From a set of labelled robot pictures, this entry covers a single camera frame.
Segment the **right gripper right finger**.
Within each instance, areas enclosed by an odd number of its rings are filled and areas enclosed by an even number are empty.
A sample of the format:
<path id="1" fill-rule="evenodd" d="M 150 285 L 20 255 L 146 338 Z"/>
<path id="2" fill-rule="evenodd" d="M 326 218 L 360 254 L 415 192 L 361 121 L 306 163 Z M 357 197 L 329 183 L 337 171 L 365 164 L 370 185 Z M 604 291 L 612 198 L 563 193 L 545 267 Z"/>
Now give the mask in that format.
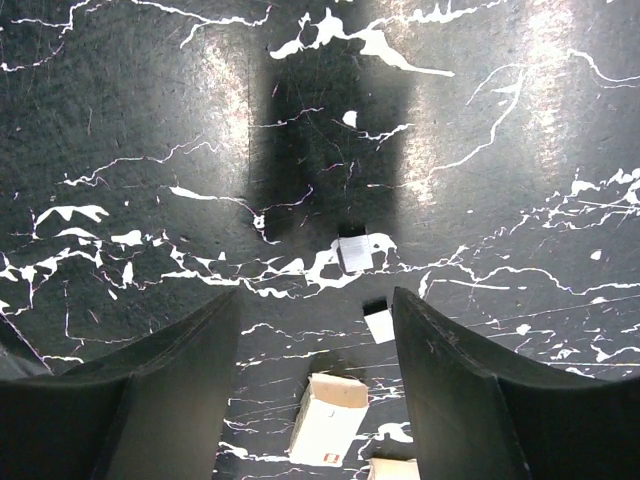
<path id="1" fill-rule="evenodd" d="M 639 381 L 521 356 L 396 288 L 399 366 L 424 479 L 635 479 Z"/>

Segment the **small white staple strip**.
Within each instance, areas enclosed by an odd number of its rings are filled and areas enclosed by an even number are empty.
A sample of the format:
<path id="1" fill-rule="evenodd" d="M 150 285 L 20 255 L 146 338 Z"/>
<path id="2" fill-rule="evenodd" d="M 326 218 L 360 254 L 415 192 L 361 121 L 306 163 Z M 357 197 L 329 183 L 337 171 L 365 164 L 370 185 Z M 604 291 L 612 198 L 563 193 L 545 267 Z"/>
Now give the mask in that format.
<path id="1" fill-rule="evenodd" d="M 338 238 L 339 250 L 346 273 L 364 271 L 373 267 L 373 258 L 366 234 Z"/>

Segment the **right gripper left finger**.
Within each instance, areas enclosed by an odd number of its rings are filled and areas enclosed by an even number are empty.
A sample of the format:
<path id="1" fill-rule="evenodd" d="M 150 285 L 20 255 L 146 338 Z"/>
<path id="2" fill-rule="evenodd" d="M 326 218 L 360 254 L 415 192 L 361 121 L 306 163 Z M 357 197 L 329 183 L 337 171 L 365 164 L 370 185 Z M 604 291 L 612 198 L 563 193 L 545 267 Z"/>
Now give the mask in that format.
<path id="1" fill-rule="evenodd" d="M 228 290 L 62 375 L 3 380 L 2 478 L 211 478 L 239 331 Z"/>

